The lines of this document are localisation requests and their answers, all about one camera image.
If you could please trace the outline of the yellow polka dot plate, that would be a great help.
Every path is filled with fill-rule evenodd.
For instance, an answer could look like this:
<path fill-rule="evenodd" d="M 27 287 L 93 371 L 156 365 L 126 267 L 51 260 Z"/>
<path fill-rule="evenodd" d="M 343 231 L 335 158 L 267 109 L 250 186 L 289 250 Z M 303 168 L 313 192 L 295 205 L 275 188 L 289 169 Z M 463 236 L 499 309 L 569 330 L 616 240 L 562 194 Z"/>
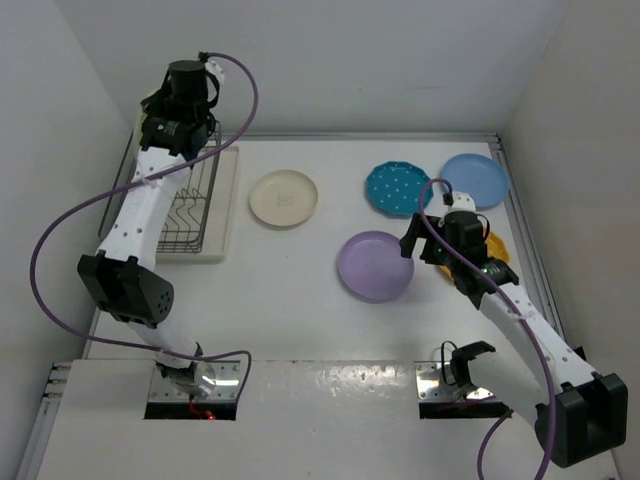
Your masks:
<path fill-rule="evenodd" d="M 510 262 L 509 251 L 507 250 L 503 240 L 493 232 L 488 234 L 486 239 L 486 245 L 488 247 L 488 255 L 498 260 L 502 260 L 506 263 Z M 450 283 L 454 281 L 451 271 L 446 266 L 439 266 L 439 270 Z"/>

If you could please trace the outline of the purple bear plate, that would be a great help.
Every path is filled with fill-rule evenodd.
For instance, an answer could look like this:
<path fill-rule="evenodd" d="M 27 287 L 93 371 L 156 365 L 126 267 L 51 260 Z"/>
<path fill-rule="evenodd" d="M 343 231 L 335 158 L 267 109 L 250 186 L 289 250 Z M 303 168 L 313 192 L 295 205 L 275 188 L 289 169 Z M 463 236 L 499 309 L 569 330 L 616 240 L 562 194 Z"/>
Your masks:
<path fill-rule="evenodd" d="M 383 303 L 400 297 L 414 276 L 414 262 L 401 255 L 400 239 L 377 230 L 352 236 L 340 250 L 337 271 L 354 294 Z"/>

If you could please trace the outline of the teal polka dot plate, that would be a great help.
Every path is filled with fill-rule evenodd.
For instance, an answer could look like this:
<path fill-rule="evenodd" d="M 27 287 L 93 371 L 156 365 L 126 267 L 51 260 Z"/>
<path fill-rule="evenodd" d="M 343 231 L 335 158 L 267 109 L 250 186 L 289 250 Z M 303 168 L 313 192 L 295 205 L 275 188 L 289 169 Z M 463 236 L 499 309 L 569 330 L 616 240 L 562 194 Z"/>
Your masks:
<path fill-rule="evenodd" d="M 365 196 L 377 211 L 396 218 L 409 218 L 419 211 L 419 200 L 426 208 L 433 198 L 430 188 L 423 197 L 421 192 L 431 180 L 426 172 L 404 161 L 389 161 L 377 165 L 365 180 Z"/>

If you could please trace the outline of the light blue plate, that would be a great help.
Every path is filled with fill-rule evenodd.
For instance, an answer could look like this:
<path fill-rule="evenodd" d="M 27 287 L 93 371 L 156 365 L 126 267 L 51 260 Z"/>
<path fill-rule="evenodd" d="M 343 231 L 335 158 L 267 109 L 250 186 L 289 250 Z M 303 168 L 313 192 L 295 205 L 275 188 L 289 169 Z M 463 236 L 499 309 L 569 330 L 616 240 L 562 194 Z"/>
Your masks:
<path fill-rule="evenodd" d="M 479 210 L 500 205 L 509 193 L 506 171 L 493 159 L 474 153 L 451 157 L 442 167 L 440 177 L 456 191 L 469 194 Z"/>

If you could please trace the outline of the cream bear plate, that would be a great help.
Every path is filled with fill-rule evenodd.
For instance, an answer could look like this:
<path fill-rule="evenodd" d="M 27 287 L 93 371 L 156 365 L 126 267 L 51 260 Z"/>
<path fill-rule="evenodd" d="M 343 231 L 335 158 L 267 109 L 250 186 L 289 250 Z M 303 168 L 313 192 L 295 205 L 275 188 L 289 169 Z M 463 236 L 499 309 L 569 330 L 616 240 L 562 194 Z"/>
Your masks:
<path fill-rule="evenodd" d="M 314 181 L 296 170 L 276 170 L 261 177 L 249 194 L 249 206 L 262 223 L 289 228 L 315 212 L 319 193 Z"/>

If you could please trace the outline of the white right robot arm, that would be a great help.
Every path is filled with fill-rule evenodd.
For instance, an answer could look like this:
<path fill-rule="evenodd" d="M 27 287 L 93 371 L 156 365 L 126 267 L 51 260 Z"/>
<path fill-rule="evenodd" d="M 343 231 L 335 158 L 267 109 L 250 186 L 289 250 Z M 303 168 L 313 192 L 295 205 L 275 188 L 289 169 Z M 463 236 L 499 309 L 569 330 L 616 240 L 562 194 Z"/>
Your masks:
<path fill-rule="evenodd" d="M 460 390 L 484 388 L 525 419 L 543 459 L 566 468 L 623 445 L 628 388 L 615 373 L 603 375 L 578 355 L 533 305 L 519 277 L 488 253 L 476 213 L 444 217 L 416 213 L 400 240 L 412 256 L 449 269 L 455 288 L 491 321 L 525 365 L 519 370 L 486 341 L 453 350 L 443 377 Z"/>

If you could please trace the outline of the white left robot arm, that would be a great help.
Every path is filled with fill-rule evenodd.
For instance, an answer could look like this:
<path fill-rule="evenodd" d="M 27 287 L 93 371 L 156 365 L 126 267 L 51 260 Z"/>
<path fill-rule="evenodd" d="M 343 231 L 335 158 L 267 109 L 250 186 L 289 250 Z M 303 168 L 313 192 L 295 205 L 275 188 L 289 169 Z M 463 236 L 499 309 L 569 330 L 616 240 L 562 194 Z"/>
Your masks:
<path fill-rule="evenodd" d="M 157 348 L 162 377 L 183 391 L 198 387 L 195 357 L 202 349 L 169 318 L 175 300 L 170 282 L 155 272 L 166 218 L 197 157 L 216 128 L 211 113 L 220 81 L 205 58 L 172 62 L 161 87 L 141 103 L 135 130 L 134 180 L 116 220 L 95 255 L 77 271 L 98 308 Z"/>

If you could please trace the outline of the cream drain tray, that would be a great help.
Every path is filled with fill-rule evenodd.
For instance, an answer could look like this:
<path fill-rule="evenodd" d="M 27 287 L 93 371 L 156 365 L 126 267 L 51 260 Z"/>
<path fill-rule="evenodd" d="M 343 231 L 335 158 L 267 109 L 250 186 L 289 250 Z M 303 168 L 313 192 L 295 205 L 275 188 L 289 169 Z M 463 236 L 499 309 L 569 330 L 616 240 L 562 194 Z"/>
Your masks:
<path fill-rule="evenodd" d="M 216 263 L 225 259 L 229 245 L 234 210 L 235 191 L 239 177 L 239 148 L 230 146 L 220 155 L 217 175 L 207 217 L 204 246 L 197 254 L 161 255 L 156 250 L 157 263 Z M 187 169 L 177 174 L 185 183 Z"/>

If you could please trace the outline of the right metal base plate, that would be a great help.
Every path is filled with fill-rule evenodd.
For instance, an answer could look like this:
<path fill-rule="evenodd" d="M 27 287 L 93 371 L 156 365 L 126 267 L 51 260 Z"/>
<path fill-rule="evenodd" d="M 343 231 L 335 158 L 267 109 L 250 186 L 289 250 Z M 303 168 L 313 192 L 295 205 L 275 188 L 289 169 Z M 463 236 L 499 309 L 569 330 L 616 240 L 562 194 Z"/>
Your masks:
<path fill-rule="evenodd" d="M 423 403 L 485 402 L 495 399 L 484 388 L 455 385 L 448 361 L 416 362 L 414 371 L 418 398 Z"/>

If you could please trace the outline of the metal base plate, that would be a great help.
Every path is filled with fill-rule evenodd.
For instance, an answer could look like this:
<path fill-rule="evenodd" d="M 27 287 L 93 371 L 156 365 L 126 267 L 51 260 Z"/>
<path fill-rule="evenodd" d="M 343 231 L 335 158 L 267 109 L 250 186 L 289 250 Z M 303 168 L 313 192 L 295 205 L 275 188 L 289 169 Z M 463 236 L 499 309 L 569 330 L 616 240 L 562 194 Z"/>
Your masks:
<path fill-rule="evenodd" d="M 148 400 L 151 403 L 226 403 L 237 399 L 240 362 L 194 363 L 187 369 L 154 367 Z"/>
<path fill-rule="evenodd" d="M 484 388 L 455 385 L 448 361 L 416 362 L 414 371 L 418 398 L 423 403 L 485 402 L 495 399 Z"/>

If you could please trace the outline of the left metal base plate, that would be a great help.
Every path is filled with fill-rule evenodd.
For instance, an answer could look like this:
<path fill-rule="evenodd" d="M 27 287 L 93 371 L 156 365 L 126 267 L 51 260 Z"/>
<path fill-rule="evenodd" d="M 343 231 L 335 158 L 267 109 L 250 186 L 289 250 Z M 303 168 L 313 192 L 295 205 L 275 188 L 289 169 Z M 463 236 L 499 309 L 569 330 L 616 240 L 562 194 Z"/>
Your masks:
<path fill-rule="evenodd" d="M 187 369 L 154 367 L 148 400 L 151 403 L 226 403 L 237 399 L 240 362 L 194 363 Z"/>

